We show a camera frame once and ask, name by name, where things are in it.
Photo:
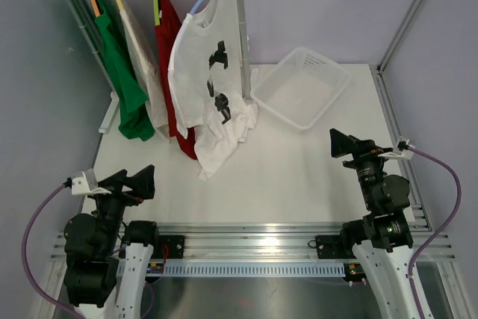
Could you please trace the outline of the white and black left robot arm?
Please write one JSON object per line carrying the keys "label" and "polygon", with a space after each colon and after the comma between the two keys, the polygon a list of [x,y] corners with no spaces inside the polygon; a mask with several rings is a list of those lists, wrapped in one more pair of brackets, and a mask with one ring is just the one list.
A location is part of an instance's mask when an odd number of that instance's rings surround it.
{"label": "white and black left robot arm", "polygon": [[130,176],[120,170],[98,181],[93,170],[74,174],[74,196],[94,199],[96,210],[80,213],[64,227],[64,284],[77,318],[140,318],[149,261],[161,250],[158,226],[136,220],[128,225],[128,207],[155,196],[155,168]]}

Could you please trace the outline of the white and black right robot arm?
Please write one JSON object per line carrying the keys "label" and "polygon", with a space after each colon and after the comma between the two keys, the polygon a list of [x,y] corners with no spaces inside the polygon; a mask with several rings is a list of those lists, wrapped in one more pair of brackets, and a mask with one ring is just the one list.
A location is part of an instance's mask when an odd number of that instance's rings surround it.
{"label": "white and black right robot arm", "polygon": [[432,312],[415,267],[414,241],[404,214],[409,208],[409,180],[384,171],[388,160],[412,157],[408,140],[394,147],[381,147],[373,140],[360,140],[332,128],[331,156],[358,177],[367,214],[343,224],[339,247],[354,256],[366,276],[383,318],[430,318]]}

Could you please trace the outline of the white printed t shirt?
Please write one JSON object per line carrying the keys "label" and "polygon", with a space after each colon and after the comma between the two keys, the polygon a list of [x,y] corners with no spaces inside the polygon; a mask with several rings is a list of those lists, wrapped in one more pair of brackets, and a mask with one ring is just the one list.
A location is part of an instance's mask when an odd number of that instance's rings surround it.
{"label": "white printed t shirt", "polygon": [[173,101],[181,134],[194,128],[199,178],[207,181],[255,128],[258,108],[242,96],[236,0],[209,0],[186,15],[173,51]]}

